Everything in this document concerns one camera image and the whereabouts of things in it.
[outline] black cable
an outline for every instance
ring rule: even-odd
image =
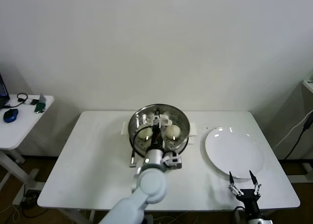
[[[26,98],[20,98],[19,96],[22,95],[22,94],[25,95]],[[16,108],[19,105],[23,104],[28,99],[27,93],[18,93],[16,95],[16,97],[18,98],[18,102],[21,102],[21,103],[19,103],[18,105],[15,105],[15,106],[5,105],[2,108]]]
[[[24,209],[22,209],[22,213],[23,213],[23,216],[26,217],[26,218],[36,218],[36,217],[39,217],[41,215],[43,215],[45,212],[47,212],[49,209],[47,208],[44,212],[40,213],[40,214],[37,214],[37,215],[34,215],[34,216],[28,216],[24,213]]]
[[[149,125],[149,126],[145,126],[145,127],[141,128],[140,130],[138,130],[138,131],[136,132],[136,134],[134,135],[134,138],[133,138],[132,140],[131,140],[131,138],[129,138],[129,142],[131,143],[131,147],[132,147],[132,149],[133,149],[133,151],[132,151],[132,156],[133,156],[134,153],[136,152],[136,153],[137,153],[138,155],[140,155],[141,157],[145,157],[143,154],[141,154],[141,153],[135,148],[135,139],[136,139],[137,135],[138,135],[142,130],[147,129],[147,128],[152,128],[152,126]]]
[[[292,148],[292,150],[289,152],[289,154],[284,158],[284,160],[286,160],[286,159],[288,158],[288,156],[290,156],[290,154],[294,151],[295,147],[298,145],[298,143],[299,143],[299,141],[300,141],[300,139],[301,139],[303,133],[305,132],[305,130],[306,130],[306,129],[303,128],[303,130],[302,130],[302,132],[301,132],[301,134],[300,134],[300,136],[299,136],[297,142],[295,143],[295,145],[293,146],[293,148]]]
[[[235,213],[236,213],[237,209],[239,209],[239,208],[241,208],[241,209],[243,209],[243,210],[246,210],[246,209],[245,209],[244,207],[242,207],[242,206],[237,206],[237,207],[232,211],[232,214],[231,214],[231,217],[230,217],[230,224],[233,223],[233,220],[234,220],[234,217],[235,217]]]

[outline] table leg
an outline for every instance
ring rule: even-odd
[[[81,215],[76,209],[59,208],[59,211],[77,224],[92,224],[91,221]]]
[[[0,151],[0,165],[2,165],[2,167],[4,167],[8,172],[13,174],[24,184],[33,185],[35,183],[35,180],[32,177],[30,177],[23,169],[21,169],[2,151]]]
[[[15,162],[18,164],[24,164],[25,159],[21,156],[21,154],[17,150],[8,151],[8,153],[15,159]]]
[[[1,180],[1,182],[0,182],[0,190],[3,188],[5,183],[8,181],[10,175],[11,175],[11,173],[7,172],[6,175],[4,176],[4,178]]]
[[[313,168],[309,163],[303,163],[302,166],[307,171],[306,175],[288,175],[291,183],[313,183]]]

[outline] white table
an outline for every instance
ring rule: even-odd
[[[300,205],[291,183],[262,131],[249,112],[185,112],[195,122],[198,136],[182,153],[182,169],[166,172],[168,194],[147,210],[216,211],[242,205],[228,189],[228,176],[204,154],[205,137],[216,127],[233,126],[249,133],[264,153],[265,165],[257,175],[262,184],[260,209]],[[83,112],[64,146],[41,194],[42,207],[61,208],[79,224],[90,223],[73,209],[109,210],[131,194],[134,168],[129,168],[131,147],[121,135],[133,112]],[[235,180],[252,188],[251,180]]]
[[[39,99],[39,95],[29,95],[28,97],[32,99]],[[54,98],[52,96],[45,96],[45,98],[45,108],[48,109],[53,103]],[[7,104],[10,104],[11,106],[19,104],[15,94],[10,94],[10,101]],[[13,174],[26,185],[27,190],[41,190],[44,184],[42,182],[35,182],[34,180],[39,170],[33,169],[30,174],[27,174],[3,152],[6,151],[11,154],[16,162],[23,163],[25,161],[24,158],[15,149],[20,145],[34,125],[43,116],[43,113],[36,114],[34,112],[35,106],[32,105],[21,104],[16,108],[19,110],[19,114],[17,119],[11,123],[5,123],[3,120],[3,114],[9,109],[0,110],[0,165],[8,171],[0,183],[0,189],[4,186],[9,176]],[[23,186],[13,200],[13,204],[20,204],[22,197]]]

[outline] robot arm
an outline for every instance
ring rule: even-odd
[[[160,202],[165,195],[166,180],[163,172],[155,168],[144,170],[131,196],[121,199],[100,224],[140,224],[146,206]]]
[[[100,224],[140,224],[147,205],[164,199],[167,187],[163,172],[168,168],[181,168],[181,158],[175,153],[164,151],[160,125],[161,120],[156,112],[151,146],[141,169],[135,175],[137,181],[133,193],[128,198],[121,199]]]

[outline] computer mouse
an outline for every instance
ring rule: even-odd
[[[10,109],[4,113],[3,120],[6,123],[11,123],[16,120],[16,117],[18,116],[18,114],[19,114],[18,109]]]

